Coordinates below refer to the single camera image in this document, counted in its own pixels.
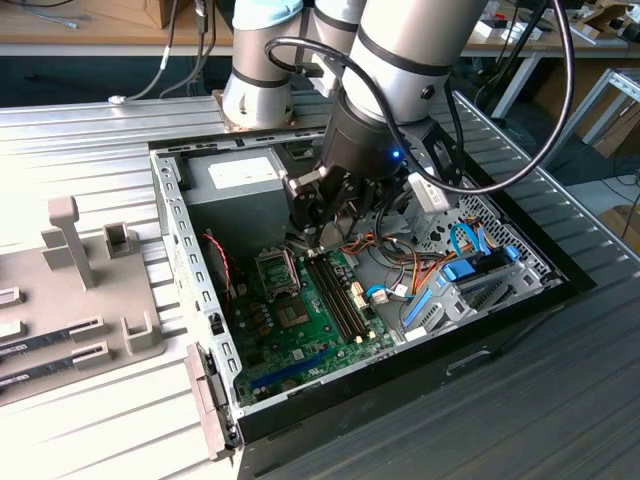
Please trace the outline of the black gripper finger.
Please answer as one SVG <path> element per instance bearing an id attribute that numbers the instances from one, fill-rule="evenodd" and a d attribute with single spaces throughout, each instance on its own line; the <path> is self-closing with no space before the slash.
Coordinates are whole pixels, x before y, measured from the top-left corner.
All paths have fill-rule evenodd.
<path id="1" fill-rule="evenodd" d="M 298 178 L 285 175 L 282 179 L 291 221 L 305 235 L 320 235 L 331 213 L 328 172 L 318 167 Z"/>
<path id="2" fill-rule="evenodd" d="M 339 190 L 339 227 L 343 235 L 352 235 L 358 222 L 370 212 L 379 212 L 400 193 L 398 179 L 370 180 L 350 176 Z"/>

